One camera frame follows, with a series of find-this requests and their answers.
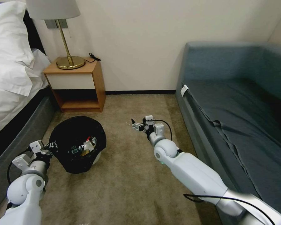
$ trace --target power cord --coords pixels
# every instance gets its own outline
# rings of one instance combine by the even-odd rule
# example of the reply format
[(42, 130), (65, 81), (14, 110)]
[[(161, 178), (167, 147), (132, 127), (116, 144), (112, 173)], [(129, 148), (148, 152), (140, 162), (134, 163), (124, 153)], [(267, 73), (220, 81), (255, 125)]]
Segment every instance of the power cord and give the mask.
[(275, 225), (274, 221), (272, 221), (272, 219), (260, 208), (258, 208), (257, 206), (255, 206), (249, 202), (246, 202), (246, 201), (243, 201), (243, 200), (240, 200), (237, 198), (220, 197), (220, 196), (214, 196), (214, 195), (192, 195), (192, 194), (183, 194), (183, 196), (186, 197), (188, 200), (191, 200), (192, 202), (196, 202), (196, 203), (201, 203), (201, 202), (203, 202), (203, 200), (195, 200), (192, 198), (200, 198), (200, 197), (207, 198), (208, 197), (208, 198), (228, 199), (228, 200), (233, 200), (233, 201), (237, 201), (237, 202), (242, 202), (242, 203), (248, 204), (248, 205), (254, 207), (255, 209), (257, 209), (258, 211), (260, 211), (263, 215), (265, 215), (265, 217), (271, 222), (272, 225)]
[(147, 122), (150, 122), (150, 121), (158, 121), (158, 122), (164, 122), (166, 125), (168, 125), (169, 129), (170, 129), (170, 133), (171, 133), (171, 141), (173, 140), (173, 135), (172, 135), (172, 129), (170, 127), (170, 125), (164, 121), (164, 120), (146, 120)]
[[(25, 151), (22, 151), (22, 152), (19, 153), (17, 156), (20, 156), (21, 154), (23, 154), (23, 153), (25, 153), (25, 152), (30, 152), (30, 151), (31, 151), (31, 148), (28, 147)], [(9, 176), (11, 166), (12, 166), (12, 161), (11, 161), (10, 164), (8, 165), (8, 167), (7, 167), (7, 173), (6, 173), (7, 182), (8, 182), (9, 184), (12, 183), (11, 180), (10, 180), (10, 176)]]
[(88, 61), (88, 62), (90, 62), (90, 63), (91, 63), (91, 62), (93, 63), (93, 62), (95, 62), (96, 60), (97, 60), (97, 61), (101, 61), (101, 59), (99, 59), (99, 58), (97, 58), (96, 56), (94, 56), (91, 52), (89, 53), (89, 55), (90, 55), (90, 57), (93, 58), (94, 60), (93, 60), (93, 61), (85, 60), (85, 61)]

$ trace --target black garbage bag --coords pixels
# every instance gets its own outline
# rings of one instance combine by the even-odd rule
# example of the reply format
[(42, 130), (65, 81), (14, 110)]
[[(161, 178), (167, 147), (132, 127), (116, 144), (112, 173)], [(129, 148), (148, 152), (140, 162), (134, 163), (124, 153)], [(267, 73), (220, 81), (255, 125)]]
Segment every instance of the black garbage bag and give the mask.
[(101, 124), (86, 116), (77, 116), (58, 124), (51, 133), (49, 148), (69, 173), (83, 173), (93, 165), (106, 147)]

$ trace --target wall outlet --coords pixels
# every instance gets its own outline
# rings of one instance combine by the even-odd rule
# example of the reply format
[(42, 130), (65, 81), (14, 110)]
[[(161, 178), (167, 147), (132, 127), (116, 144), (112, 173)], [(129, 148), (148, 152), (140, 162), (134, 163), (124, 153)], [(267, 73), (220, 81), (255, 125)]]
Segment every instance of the wall outlet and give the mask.
[[(68, 28), (68, 24), (65, 19), (60, 19), (59, 22), (60, 22), (60, 26), (62, 28)], [(48, 29), (58, 28), (55, 20), (45, 20), (45, 23), (46, 23)]]

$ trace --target carpet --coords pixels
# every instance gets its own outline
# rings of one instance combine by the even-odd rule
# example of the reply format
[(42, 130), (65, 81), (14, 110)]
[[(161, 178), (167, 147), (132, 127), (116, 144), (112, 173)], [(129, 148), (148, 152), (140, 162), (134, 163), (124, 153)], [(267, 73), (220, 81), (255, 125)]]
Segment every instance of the carpet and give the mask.
[[(195, 155), (174, 94), (108, 95), (102, 113), (56, 113), (43, 142), (47, 144), (54, 127), (73, 116), (89, 116), (101, 123), (107, 147), (99, 161), (82, 174), (67, 173), (53, 157), (48, 171), (47, 191), (40, 201), (42, 224), (221, 224), (210, 203), (193, 203), (189, 193), (153, 155), (142, 132), (131, 128), (145, 115), (167, 121), (173, 141)], [(165, 136), (170, 133), (165, 127)], [(4, 213), (6, 201), (0, 207)]]

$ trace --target black baseboard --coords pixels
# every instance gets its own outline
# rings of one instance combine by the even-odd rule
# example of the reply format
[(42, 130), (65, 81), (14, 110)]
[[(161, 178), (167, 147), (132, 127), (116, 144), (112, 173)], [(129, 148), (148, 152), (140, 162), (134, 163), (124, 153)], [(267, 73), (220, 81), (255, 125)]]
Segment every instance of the black baseboard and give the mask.
[(147, 90), (147, 91), (105, 91), (107, 95), (115, 94), (175, 94), (176, 90)]

